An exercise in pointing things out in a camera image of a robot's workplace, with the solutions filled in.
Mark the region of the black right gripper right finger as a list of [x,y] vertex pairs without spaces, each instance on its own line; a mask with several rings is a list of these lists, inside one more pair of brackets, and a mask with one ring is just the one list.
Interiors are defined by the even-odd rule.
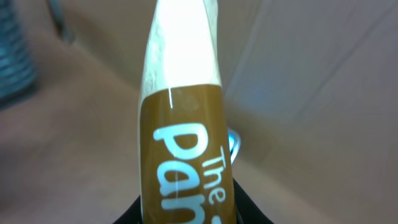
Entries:
[[236,224],[274,224],[251,200],[238,182],[233,179],[236,204]]

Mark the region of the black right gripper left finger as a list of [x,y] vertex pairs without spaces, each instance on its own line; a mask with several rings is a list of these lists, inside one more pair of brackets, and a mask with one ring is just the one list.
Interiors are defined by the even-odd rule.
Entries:
[[141,197],[138,196],[134,203],[113,224],[143,224]]

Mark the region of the white brown snack packet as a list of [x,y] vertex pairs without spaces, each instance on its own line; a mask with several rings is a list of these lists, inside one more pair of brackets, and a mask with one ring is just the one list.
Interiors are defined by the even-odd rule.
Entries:
[[144,223],[236,223],[218,3],[158,0],[139,101]]

